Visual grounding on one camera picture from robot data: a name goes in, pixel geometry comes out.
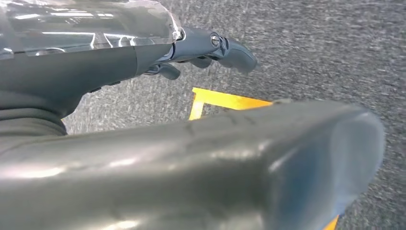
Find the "yellow tape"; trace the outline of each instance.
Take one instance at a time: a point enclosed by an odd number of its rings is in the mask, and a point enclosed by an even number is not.
[[[232,95],[223,92],[215,92],[200,88],[193,88],[194,95],[192,111],[189,120],[202,117],[204,104],[221,106],[228,109],[244,110],[272,105],[272,102],[258,99]],[[334,230],[336,228],[338,216],[330,222],[323,230]]]

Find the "gray carpet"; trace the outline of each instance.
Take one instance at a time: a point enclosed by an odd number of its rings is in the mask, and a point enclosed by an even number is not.
[[[239,39],[261,61],[248,77],[215,64],[180,66],[176,81],[142,76],[86,95],[65,122],[84,133],[186,120],[192,87],[263,100],[331,99],[366,106],[387,131],[383,167],[339,222],[406,228],[404,0],[161,0],[184,25]],[[219,112],[206,108],[207,114]]]

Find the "plastic cover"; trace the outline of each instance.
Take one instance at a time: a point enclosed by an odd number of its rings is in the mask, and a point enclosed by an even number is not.
[[[149,0],[0,0],[0,59],[170,44],[176,17]]]

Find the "screw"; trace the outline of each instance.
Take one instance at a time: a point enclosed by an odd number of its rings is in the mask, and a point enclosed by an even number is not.
[[[217,35],[212,36],[212,45],[215,47],[219,46],[220,44],[220,38]]]

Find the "gray mechanical part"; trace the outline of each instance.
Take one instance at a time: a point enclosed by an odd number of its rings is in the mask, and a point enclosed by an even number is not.
[[[319,230],[384,151],[378,117],[328,101],[70,137],[18,114],[0,117],[4,230]]]
[[[217,35],[212,35],[212,45],[214,47],[219,47],[220,46],[220,38]]]
[[[60,118],[72,113],[82,96],[104,85],[141,75],[172,44],[95,49],[0,61],[0,107],[39,108]]]
[[[198,68],[205,69],[211,65],[212,60],[208,57],[198,57],[190,60],[190,63]]]
[[[151,66],[145,73],[145,75],[157,75],[161,74],[168,80],[176,80],[180,76],[180,70],[170,64],[160,64]]]
[[[255,56],[241,43],[232,38],[221,38],[221,48],[209,55],[227,68],[250,73],[258,64]]]
[[[217,33],[210,30],[197,28],[183,28],[185,37],[183,40],[175,42],[175,51],[171,57],[171,62],[191,60],[211,54],[218,50],[212,45],[212,36]]]

